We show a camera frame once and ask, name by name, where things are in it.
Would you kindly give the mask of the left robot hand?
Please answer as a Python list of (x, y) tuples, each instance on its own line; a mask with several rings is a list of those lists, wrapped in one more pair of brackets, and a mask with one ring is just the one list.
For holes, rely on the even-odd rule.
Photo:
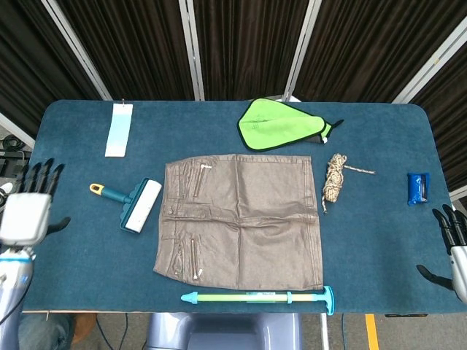
[(46, 236), (65, 229), (70, 217), (51, 224), (50, 211), (65, 165), (54, 165), (52, 158), (19, 170), (12, 191), (2, 204), (1, 245), (36, 246)]

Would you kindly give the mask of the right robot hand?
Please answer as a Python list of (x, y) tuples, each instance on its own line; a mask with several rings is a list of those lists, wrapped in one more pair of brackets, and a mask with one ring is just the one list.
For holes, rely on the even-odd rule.
[(417, 270), (426, 280), (454, 291), (457, 298), (466, 303), (466, 215), (447, 204), (443, 204), (442, 208), (444, 213), (438, 209), (433, 209), (432, 212), (441, 229), (452, 278), (437, 276), (424, 265), (417, 265)]

